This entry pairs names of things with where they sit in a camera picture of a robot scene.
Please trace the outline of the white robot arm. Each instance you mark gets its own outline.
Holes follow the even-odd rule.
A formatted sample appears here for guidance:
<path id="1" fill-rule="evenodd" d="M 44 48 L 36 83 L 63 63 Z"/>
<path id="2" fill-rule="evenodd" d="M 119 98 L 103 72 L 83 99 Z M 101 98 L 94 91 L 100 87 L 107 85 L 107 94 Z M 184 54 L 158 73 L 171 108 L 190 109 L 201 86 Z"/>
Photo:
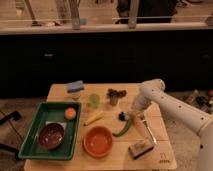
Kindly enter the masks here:
<path id="1" fill-rule="evenodd" d="M 151 103 L 157 103 L 161 110 L 182 122 L 200 138 L 196 171 L 213 171 L 213 116 L 166 94 L 164 90 L 165 83 L 161 79 L 142 82 L 133 100 L 130 116 L 138 122 Z"/>

